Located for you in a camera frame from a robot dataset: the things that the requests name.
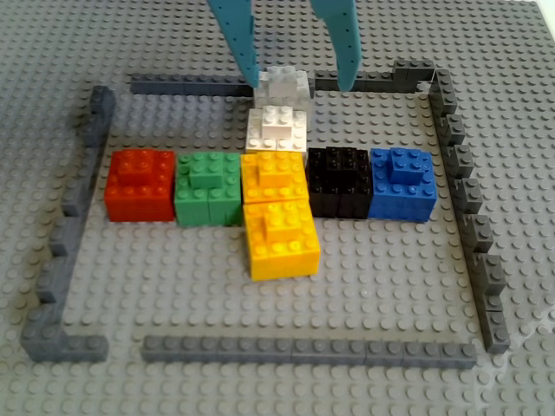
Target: lego brick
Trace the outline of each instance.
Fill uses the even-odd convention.
[[[116,106],[114,91],[103,85],[95,85],[88,105],[91,114],[99,114],[105,122],[111,122]]]
[[[203,336],[146,336],[140,355],[144,361],[218,360],[219,338]]]
[[[309,149],[306,170],[313,216],[368,217],[372,185],[366,151],[352,147]]]
[[[208,190],[194,189],[189,173],[192,156],[183,154],[178,157],[173,203],[177,223],[182,227],[209,225],[210,208]]]
[[[364,89],[367,93],[411,94],[418,90],[418,82],[394,81],[393,74],[389,72],[369,72]]]
[[[372,149],[372,201],[369,218],[426,222],[437,201],[431,159],[423,161],[424,175],[419,185],[392,184],[388,175],[390,150]]]
[[[108,340],[104,336],[68,336],[56,361],[99,362],[108,357]]]
[[[455,179],[451,190],[453,208],[458,214],[477,214],[483,203],[477,179]]]
[[[264,106],[262,108],[262,139],[291,140],[293,108]]]
[[[444,147],[445,170],[450,178],[470,178],[474,162],[470,148],[466,145]]]
[[[479,315],[484,348],[488,354],[503,354],[511,346],[509,333],[502,312],[488,312]]]
[[[84,219],[62,217],[55,221],[50,232],[49,248],[54,256],[67,256],[79,250]]]
[[[62,195],[62,212],[66,217],[84,216],[90,203],[86,184],[79,179],[71,179]]]
[[[285,182],[267,185],[268,170],[278,169]],[[301,153],[260,152],[241,155],[241,181],[245,204],[308,199],[304,162]]]
[[[114,118],[116,102],[112,90],[94,86],[89,98],[90,116],[82,129],[85,147],[102,147],[106,143]]]
[[[465,253],[487,253],[493,245],[487,215],[464,214],[458,221],[460,240]]]
[[[114,152],[104,202],[110,221],[173,221],[173,152]]]
[[[365,92],[366,91],[366,80],[368,79],[368,74],[366,72],[359,71],[356,74],[355,83],[353,84],[352,92]]]
[[[440,344],[441,368],[470,369],[476,365],[476,347],[472,344]]]
[[[308,83],[309,83],[310,98],[314,98],[314,93],[316,92],[316,83],[315,83],[314,77],[309,78]]]
[[[291,97],[297,93],[297,71],[295,67],[268,67],[270,97]]]
[[[106,141],[108,129],[100,114],[91,114],[82,130],[82,141],[86,147],[99,147]]]
[[[365,343],[358,340],[293,340],[291,362],[357,366],[364,363]]]
[[[388,152],[388,176],[391,184],[419,185],[424,166],[431,160],[428,153],[418,149],[393,147]]]
[[[44,303],[65,302],[73,275],[75,256],[53,257],[41,267],[36,280],[36,295]]]
[[[220,188],[208,191],[208,210],[212,225],[241,225],[243,210],[241,207],[241,179],[239,171],[239,154],[223,155],[224,182]]]
[[[307,114],[305,111],[293,112],[293,129],[290,140],[276,140],[276,150],[280,152],[299,152],[306,154]]]
[[[474,291],[474,300],[479,314],[485,312],[503,312],[503,303],[498,295],[488,295],[481,291]]]
[[[402,366],[431,368],[441,364],[440,345],[435,342],[403,342]]]
[[[402,343],[397,341],[366,341],[364,365],[399,367],[403,361]]]
[[[309,184],[310,210],[315,218],[336,218],[341,194],[333,185],[322,185],[315,179]]]
[[[129,86],[132,94],[183,94],[180,75],[131,74]]]
[[[337,71],[316,70],[314,72],[314,85],[318,91],[339,91]]]
[[[403,59],[393,62],[392,77],[393,81],[406,81],[408,76],[408,61]]]
[[[196,152],[191,157],[189,179],[193,188],[221,188],[224,185],[224,154]]]
[[[432,81],[434,79],[435,65],[430,60],[407,61],[402,69],[407,69],[406,81]]]
[[[467,256],[467,269],[475,291],[498,296],[506,286],[499,256],[473,253]]]
[[[243,208],[253,281],[318,272],[320,244],[307,199]]]
[[[222,337],[219,362],[291,362],[292,340],[285,338]]]
[[[64,189],[62,211],[66,217],[86,217],[95,191],[96,176],[100,167],[102,148],[85,147],[80,168]]]
[[[57,361],[67,340],[62,329],[63,306],[42,304],[29,311],[20,342],[33,361]]]
[[[249,110],[249,124],[246,131],[246,151],[255,153],[259,151],[276,150],[276,141],[273,138],[262,138],[262,109]]]
[[[444,128],[438,132],[440,145],[462,145],[462,142],[467,137],[462,118],[458,114],[448,114],[447,117],[441,118],[441,124]]]
[[[447,69],[435,71],[428,96],[434,117],[455,114],[458,105],[457,97],[451,81],[451,73]]]
[[[252,97],[252,87],[233,75],[132,74],[129,84],[132,94]]]

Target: blue lego brick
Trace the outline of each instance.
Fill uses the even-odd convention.
[[[389,182],[401,185],[419,185],[424,166],[430,164],[430,155],[418,149],[394,147],[388,152]]]
[[[384,149],[373,149],[370,152],[373,197],[368,217],[419,223],[428,221],[437,201],[434,168],[429,153],[426,153],[420,184],[402,185],[390,182],[390,152]]]

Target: green lego brick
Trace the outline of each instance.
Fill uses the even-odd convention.
[[[241,225],[243,210],[239,155],[226,153],[223,162],[224,184],[221,188],[212,188],[208,193],[211,223],[214,225]]]
[[[208,190],[193,189],[191,186],[191,164],[191,155],[178,157],[173,203],[177,223],[184,227],[210,224]]]
[[[208,208],[213,225],[241,225],[241,182],[232,176],[224,187],[212,188],[208,193]]]
[[[224,185],[224,158],[222,152],[194,153],[189,172],[193,189],[221,188]]]

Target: red lego brick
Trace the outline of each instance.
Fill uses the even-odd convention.
[[[104,202],[110,221],[173,221],[173,152],[114,152]]]

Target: gray baseplate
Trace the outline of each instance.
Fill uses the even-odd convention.
[[[539,9],[408,0],[360,2],[359,14],[365,70],[413,57],[451,72],[479,214],[494,237],[489,254],[500,256],[506,276],[508,352],[483,348],[426,97],[319,93],[310,145],[431,151],[439,192],[432,220],[319,220],[318,276],[250,283],[240,229],[110,224],[101,201],[113,150],[243,149],[242,99],[133,96],[125,85],[132,73],[237,75],[205,3],[3,2],[1,414],[553,414],[555,44]],[[263,66],[333,68],[307,2],[258,2],[255,15]],[[118,108],[62,319],[71,337],[105,335],[110,350],[104,363],[36,364],[19,335],[38,303],[62,194],[82,165],[77,125],[97,84],[116,92]],[[483,304],[497,325],[499,302]],[[146,334],[469,342],[478,364],[463,372],[146,364]]]

